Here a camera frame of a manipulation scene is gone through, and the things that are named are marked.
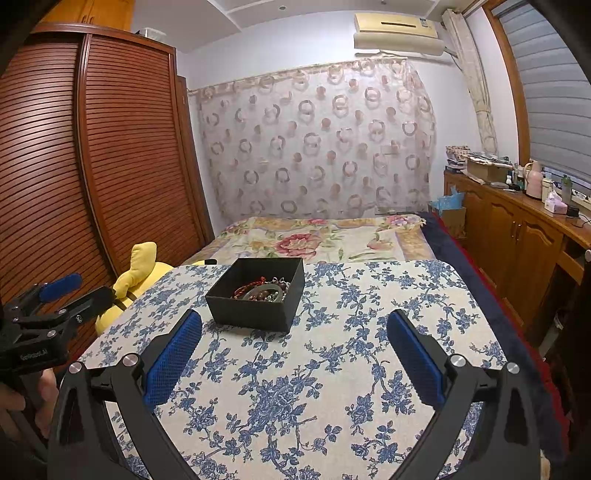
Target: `circle pattern curtain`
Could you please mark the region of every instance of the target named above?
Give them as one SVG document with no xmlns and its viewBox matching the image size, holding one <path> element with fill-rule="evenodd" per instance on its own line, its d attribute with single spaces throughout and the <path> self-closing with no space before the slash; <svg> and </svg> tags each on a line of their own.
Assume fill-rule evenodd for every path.
<svg viewBox="0 0 591 480">
<path fill-rule="evenodd" d="M 427 207 L 436 122 L 408 60 L 313 66 L 198 96 L 210 174 L 229 222 Z"/>
</svg>

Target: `blue floral tablecloth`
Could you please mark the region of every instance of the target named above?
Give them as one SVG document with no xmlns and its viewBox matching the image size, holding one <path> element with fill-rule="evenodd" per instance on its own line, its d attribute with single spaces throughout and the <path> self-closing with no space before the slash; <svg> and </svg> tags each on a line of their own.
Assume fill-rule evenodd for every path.
<svg viewBox="0 0 591 480">
<path fill-rule="evenodd" d="M 203 338 L 155 413 L 201 479 L 389 479 L 433 415 L 388 342 L 385 322 L 397 307 L 448 353 L 505 363 L 464 282 L 441 261 L 307 264 L 287 335 L 213 323 L 204 295 L 227 267 L 173 269 L 82 357 L 88 367 L 112 365 L 186 309 L 199 312 Z M 108 407 L 129 464 L 148 476 L 116 405 Z M 441 476 L 459 466 L 478 414 L 474 404 Z"/>
</svg>

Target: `wooden wardrobe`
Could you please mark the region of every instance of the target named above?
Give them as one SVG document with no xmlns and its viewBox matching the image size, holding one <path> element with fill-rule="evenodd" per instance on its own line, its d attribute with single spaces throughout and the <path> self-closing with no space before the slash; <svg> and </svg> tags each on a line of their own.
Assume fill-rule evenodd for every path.
<svg viewBox="0 0 591 480">
<path fill-rule="evenodd" d="M 84 280 L 72 296 L 112 285 L 137 243 L 176 266 L 213 239 L 180 82 L 170 46 L 35 28 L 0 77 L 3 302 L 72 272 Z M 94 331 L 80 328 L 73 357 Z"/>
</svg>

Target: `wooden counter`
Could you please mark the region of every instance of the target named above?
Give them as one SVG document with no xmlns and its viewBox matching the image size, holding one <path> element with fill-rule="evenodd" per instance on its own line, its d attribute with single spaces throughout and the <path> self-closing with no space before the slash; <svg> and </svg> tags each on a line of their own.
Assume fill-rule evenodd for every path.
<svg viewBox="0 0 591 480">
<path fill-rule="evenodd" d="M 480 185 L 463 174 L 445 172 L 444 179 L 446 194 L 451 185 L 466 193 L 468 253 L 526 335 L 539 338 L 551 321 L 539 318 L 541 310 L 550 315 L 541 306 L 555 271 L 572 278 L 573 288 L 582 281 L 591 224 L 576 227 L 583 221 L 552 214 L 539 200 Z"/>
</svg>

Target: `dark blue blanket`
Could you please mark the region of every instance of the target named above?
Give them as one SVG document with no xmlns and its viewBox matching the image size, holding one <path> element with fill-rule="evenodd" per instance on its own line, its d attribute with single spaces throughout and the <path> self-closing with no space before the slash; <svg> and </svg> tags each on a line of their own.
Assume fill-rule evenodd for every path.
<svg viewBox="0 0 591 480">
<path fill-rule="evenodd" d="M 435 257 L 456 269 L 474 295 L 478 306 L 499 340 L 506 359 L 517 363 L 525 374 L 534 406 L 540 448 L 551 463 L 564 462 L 566 451 L 562 442 L 561 426 L 554 414 L 552 397 L 544 387 L 544 381 L 527 347 L 519 338 L 511 320 L 503 313 L 495 296 L 484 284 L 452 237 L 431 213 L 424 212 L 420 215 L 427 221 L 427 224 L 423 226 L 423 235 L 431 246 Z"/>
</svg>

